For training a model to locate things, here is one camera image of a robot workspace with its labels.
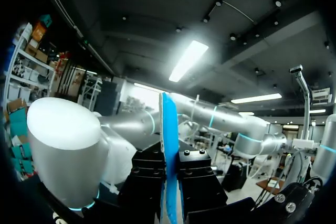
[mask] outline black bolt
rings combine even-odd
[[[192,175],[193,172],[192,172],[191,170],[185,170],[184,173],[185,173],[186,175]]]
[[[135,167],[135,168],[132,169],[132,173],[139,173],[139,171],[140,171],[140,169],[137,168],[137,167]]]

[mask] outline wall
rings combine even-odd
[[[140,88],[132,83],[127,82],[125,87],[121,91],[120,101],[125,102],[127,97],[135,97],[146,104],[146,106],[151,107],[155,110],[159,110],[159,93]]]

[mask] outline equipment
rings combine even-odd
[[[291,72],[297,76],[299,83],[302,84],[301,86],[307,88],[301,70],[302,66]],[[309,92],[307,92],[307,89],[304,94],[307,97],[306,104],[308,104],[309,111]],[[171,103],[174,103],[172,105],[176,106],[177,113],[183,114],[190,118],[193,123],[197,123],[197,128],[204,127],[217,133],[238,132],[234,145],[235,154],[251,159],[258,155],[277,154],[284,151],[293,153],[285,167],[285,169],[289,167],[293,161],[286,182],[288,184],[300,182],[305,177],[307,170],[305,168],[306,157],[315,155],[317,146],[311,145],[310,142],[307,142],[306,145],[302,141],[287,140],[282,134],[265,134],[267,123],[254,116],[240,115],[225,108],[198,99],[193,100],[180,94],[172,93],[170,98]],[[85,221],[92,220],[94,222],[94,218],[102,218],[112,212],[115,213],[115,220],[120,221],[125,219],[137,222],[143,221],[144,223],[160,221],[162,218],[164,182],[166,175],[168,175],[165,172],[165,167],[168,167],[168,164],[164,164],[164,161],[168,162],[167,157],[163,158],[163,154],[159,150],[155,150],[154,153],[135,153],[131,144],[137,145],[140,142],[145,142],[153,134],[162,132],[160,125],[163,126],[164,131],[169,132],[169,126],[177,122],[177,115],[176,118],[172,115],[169,117],[171,122],[174,123],[164,123],[161,117],[159,112],[141,111],[116,116],[101,116],[97,119],[93,113],[85,108],[62,99],[43,98],[34,102],[28,111],[29,140],[32,143],[32,153],[39,177],[44,184],[42,192],[45,197],[59,209],[64,209],[65,206],[72,209],[81,209],[88,206],[98,194],[99,178],[104,173],[103,179],[111,185],[111,190],[114,183],[117,183],[112,181],[113,178],[117,177],[118,181],[126,179],[118,195],[118,206],[112,206],[95,199],[92,208],[87,209],[87,207],[82,210]],[[50,126],[51,120],[64,122],[65,130],[55,132]],[[316,162],[311,170],[312,173],[320,175],[323,182],[328,180],[331,169],[336,162],[336,141],[333,138],[336,133],[335,127],[336,115],[331,115],[327,119],[323,140],[317,152]],[[111,154],[112,149],[109,141],[119,141],[120,143],[114,145],[114,154]],[[295,143],[299,143],[301,147],[306,148],[298,150],[294,146]],[[113,158],[118,156],[117,154],[119,154],[118,160],[113,161]],[[312,200],[306,185],[292,183],[284,187],[281,192],[285,198],[288,195],[291,200],[285,206],[282,204],[285,201],[282,202],[282,200],[281,205],[275,205],[277,198],[267,202],[267,207],[263,205],[262,208],[257,208],[252,212],[250,210],[254,204],[251,204],[249,199],[226,205],[227,196],[213,174],[212,161],[207,151],[201,149],[199,151],[176,152],[175,155],[178,157],[177,168],[174,170],[175,166],[170,166],[169,172],[175,177],[177,174],[179,179],[184,222],[200,223],[201,220],[204,221],[210,216],[212,219],[216,219],[214,216],[223,215],[225,211],[234,212],[238,208],[243,209],[246,213],[246,216],[239,217],[241,220],[247,220],[246,218],[250,214],[254,217],[257,216],[259,220],[266,220],[267,218],[265,218],[261,209],[268,209],[273,206],[274,210],[270,211],[273,215],[279,214],[287,218],[293,216],[293,212],[295,212],[296,217],[293,218],[297,220],[297,216],[302,216]],[[118,163],[122,157],[125,158],[124,162]],[[108,174],[107,172],[111,169],[116,173]],[[239,169],[239,172],[244,174],[239,177],[243,178],[240,182],[246,179],[247,169],[248,166]],[[199,192],[197,185],[206,185],[207,190]],[[308,186],[313,186],[312,180],[309,181]],[[299,198],[298,203],[292,201],[292,197],[296,197],[296,195]],[[133,211],[134,215],[127,215],[130,211]],[[72,212],[69,212],[68,209],[63,212],[67,216],[72,215]]]

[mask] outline screw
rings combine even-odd
[[[185,170],[184,173],[185,173],[186,175],[192,175],[193,172],[192,172],[191,170]]]
[[[275,197],[274,197],[274,200],[277,202],[277,203],[283,203],[285,201],[286,197],[283,195],[283,194],[277,194]]]
[[[140,171],[140,169],[137,168],[137,167],[135,167],[135,168],[132,169],[132,173],[139,173],[139,171]]]
[[[286,205],[286,211],[289,212],[289,213],[292,213],[294,212],[296,209],[296,205],[294,202],[290,202]]]

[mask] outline white cable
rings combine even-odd
[[[254,176],[256,176],[258,174],[258,172],[260,172],[260,170],[263,168],[264,163],[265,163],[266,160],[267,160],[267,158],[265,158],[265,160],[262,162],[261,166],[257,169],[257,171],[252,176],[249,176],[249,174],[248,174],[248,164],[249,164],[249,161],[247,161],[246,178],[254,178]]]

